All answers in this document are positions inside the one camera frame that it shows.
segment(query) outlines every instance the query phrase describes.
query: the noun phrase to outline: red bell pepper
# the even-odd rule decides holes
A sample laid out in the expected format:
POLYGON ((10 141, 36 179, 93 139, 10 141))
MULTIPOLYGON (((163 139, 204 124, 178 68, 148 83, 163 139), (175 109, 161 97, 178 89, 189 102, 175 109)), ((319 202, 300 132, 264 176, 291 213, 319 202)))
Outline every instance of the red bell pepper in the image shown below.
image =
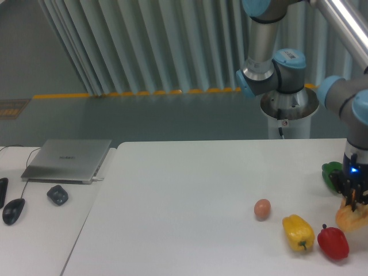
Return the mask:
POLYGON ((341 260, 348 256, 349 245, 344 232, 339 228, 328 227, 323 224, 323 229, 317 237, 322 251, 333 260, 341 260))

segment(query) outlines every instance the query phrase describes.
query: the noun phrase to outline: laptop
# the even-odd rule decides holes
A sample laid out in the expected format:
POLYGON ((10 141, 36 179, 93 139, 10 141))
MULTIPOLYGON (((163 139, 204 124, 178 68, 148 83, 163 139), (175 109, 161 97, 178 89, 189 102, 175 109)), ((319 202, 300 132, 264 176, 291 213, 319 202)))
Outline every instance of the laptop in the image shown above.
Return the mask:
POLYGON ((91 184, 111 140, 47 140, 22 174, 23 181, 91 184))

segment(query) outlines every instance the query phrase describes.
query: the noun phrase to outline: yellow stripe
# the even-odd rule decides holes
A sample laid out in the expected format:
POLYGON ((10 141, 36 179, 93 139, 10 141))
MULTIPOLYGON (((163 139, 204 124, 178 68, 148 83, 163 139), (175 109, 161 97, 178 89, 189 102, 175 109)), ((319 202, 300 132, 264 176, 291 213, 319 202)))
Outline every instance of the yellow stripe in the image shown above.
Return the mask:
MULTIPOLYGON (((318 86, 315 86, 311 83, 305 84, 306 88, 316 89, 318 86)), ((240 92, 240 87, 235 88, 232 90, 231 87, 225 87, 224 89, 219 88, 209 88, 207 91, 203 91, 201 89, 191 89, 188 91, 188 94, 201 94, 201 93, 228 93, 228 92, 240 92)), ((171 90, 169 93, 166 93, 164 90, 158 90, 153 92, 153 95, 167 95, 167 94, 183 94, 182 90, 171 90)), ((137 92, 138 96, 147 96, 151 95, 148 91, 139 91, 137 92)), ((134 96, 133 92, 112 92, 107 95, 102 95, 102 97, 122 97, 122 96, 134 96)), ((58 98, 88 98, 88 97, 96 97, 96 96, 89 96, 87 93, 77 93, 77 94, 50 94, 50 95, 34 95, 33 99, 58 99, 58 98)))
POLYGON ((88 93, 34 95, 33 99, 88 98, 88 93))
POLYGON ((304 84, 304 86, 306 88, 309 88, 309 89, 317 89, 319 87, 319 86, 315 86, 315 85, 313 85, 311 83, 306 83, 306 84, 304 84))

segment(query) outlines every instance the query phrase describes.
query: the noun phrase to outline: computer mouse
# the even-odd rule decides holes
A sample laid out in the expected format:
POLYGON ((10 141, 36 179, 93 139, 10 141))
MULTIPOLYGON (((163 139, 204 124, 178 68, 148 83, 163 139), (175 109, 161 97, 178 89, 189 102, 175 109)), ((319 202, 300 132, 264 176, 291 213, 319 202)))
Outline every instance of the computer mouse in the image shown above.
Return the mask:
POLYGON ((7 225, 14 224, 22 213, 25 204, 24 198, 17 198, 5 205, 2 211, 2 220, 7 225))

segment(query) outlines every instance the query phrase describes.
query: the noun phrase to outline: vertical blinds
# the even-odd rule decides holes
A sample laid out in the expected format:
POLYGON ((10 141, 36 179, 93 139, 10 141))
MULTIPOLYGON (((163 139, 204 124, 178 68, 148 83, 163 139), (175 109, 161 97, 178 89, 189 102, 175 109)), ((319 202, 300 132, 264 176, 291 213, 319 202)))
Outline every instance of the vertical blinds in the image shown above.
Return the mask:
MULTIPOLYGON (((353 1, 363 15, 368 1, 353 1)), ((241 0, 39 0, 90 95, 232 89, 251 20, 241 0)), ((362 74, 323 16, 291 5, 275 50, 305 52, 306 82, 362 74)))

